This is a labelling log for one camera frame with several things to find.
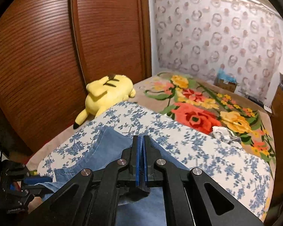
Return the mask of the cardboard box with blue item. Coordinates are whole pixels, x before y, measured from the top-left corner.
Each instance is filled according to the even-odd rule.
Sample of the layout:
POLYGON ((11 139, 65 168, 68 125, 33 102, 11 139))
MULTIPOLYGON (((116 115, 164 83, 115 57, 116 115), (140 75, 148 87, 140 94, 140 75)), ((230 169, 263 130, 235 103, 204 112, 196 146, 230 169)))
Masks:
POLYGON ((224 90, 235 92, 237 81, 233 76, 226 74, 223 69, 219 69, 214 81, 214 85, 224 90))

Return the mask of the blue floral white bedsheet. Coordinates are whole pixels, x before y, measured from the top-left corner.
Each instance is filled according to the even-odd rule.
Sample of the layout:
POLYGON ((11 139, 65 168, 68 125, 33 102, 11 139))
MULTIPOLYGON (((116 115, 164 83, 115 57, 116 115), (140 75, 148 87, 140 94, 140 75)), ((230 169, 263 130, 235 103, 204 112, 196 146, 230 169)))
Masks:
POLYGON ((258 218, 264 219, 272 193, 268 164, 230 145, 130 102, 121 102, 87 123, 38 165, 41 175, 69 168, 95 149, 102 127, 132 138, 146 134, 188 168, 199 167, 258 218))

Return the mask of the blue denim pants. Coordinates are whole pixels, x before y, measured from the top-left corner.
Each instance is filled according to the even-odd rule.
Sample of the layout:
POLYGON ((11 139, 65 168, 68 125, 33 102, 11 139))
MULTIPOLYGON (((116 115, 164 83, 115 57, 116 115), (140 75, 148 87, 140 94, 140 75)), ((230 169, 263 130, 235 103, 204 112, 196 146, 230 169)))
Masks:
MULTIPOLYGON (((47 200, 82 169, 96 171, 105 168, 110 162, 119 159, 122 151, 131 145, 132 139, 112 128, 102 127, 90 151, 73 166, 58 169, 55 173, 56 182, 41 184, 51 191, 44 195, 42 200, 47 200)), ((162 188, 136 192, 125 188, 119 197, 116 225, 166 225, 162 188)))

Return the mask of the brown louvered wardrobe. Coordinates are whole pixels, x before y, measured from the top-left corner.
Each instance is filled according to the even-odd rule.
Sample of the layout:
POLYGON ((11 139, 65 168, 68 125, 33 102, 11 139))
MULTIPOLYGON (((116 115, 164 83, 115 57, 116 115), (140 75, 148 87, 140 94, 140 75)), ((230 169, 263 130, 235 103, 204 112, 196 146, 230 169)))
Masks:
POLYGON ((26 155, 70 126, 86 85, 152 75, 148 0, 0 0, 0 109, 26 155))

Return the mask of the patterned lace curtain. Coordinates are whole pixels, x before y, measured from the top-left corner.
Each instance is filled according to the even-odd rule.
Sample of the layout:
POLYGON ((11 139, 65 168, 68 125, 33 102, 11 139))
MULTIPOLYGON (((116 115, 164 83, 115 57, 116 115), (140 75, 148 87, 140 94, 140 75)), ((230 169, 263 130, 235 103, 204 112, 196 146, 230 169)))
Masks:
POLYGON ((221 73, 261 101, 282 57, 274 13, 240 0, 153 0, 158 64, 214 82, 221 73))

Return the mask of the wooden sideboard cabinet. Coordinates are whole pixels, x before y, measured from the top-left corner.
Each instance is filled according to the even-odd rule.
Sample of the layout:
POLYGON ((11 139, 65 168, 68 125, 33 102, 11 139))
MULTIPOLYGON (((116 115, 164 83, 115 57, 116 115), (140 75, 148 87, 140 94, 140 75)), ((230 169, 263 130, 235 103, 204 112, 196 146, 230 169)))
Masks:
POLYGON ((273 114, 270 117, 276 151, 276 173, 271 204, 283 200, 283 89, 277 88, 271 105, 273 114))

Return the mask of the yellow plush toy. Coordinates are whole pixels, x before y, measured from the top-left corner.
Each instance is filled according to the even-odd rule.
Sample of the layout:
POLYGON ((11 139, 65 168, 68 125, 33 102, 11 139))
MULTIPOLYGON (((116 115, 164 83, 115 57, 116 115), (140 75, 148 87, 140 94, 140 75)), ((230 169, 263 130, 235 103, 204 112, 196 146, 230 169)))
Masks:
POLYGON ((85 109, 75 119, 73 129, 81 126, 89 115, 97 118, 115 104, 136 95, 133 82, 125 75, 104 76, 87 84, 86 90, 88 95, 85 99, 85 109))

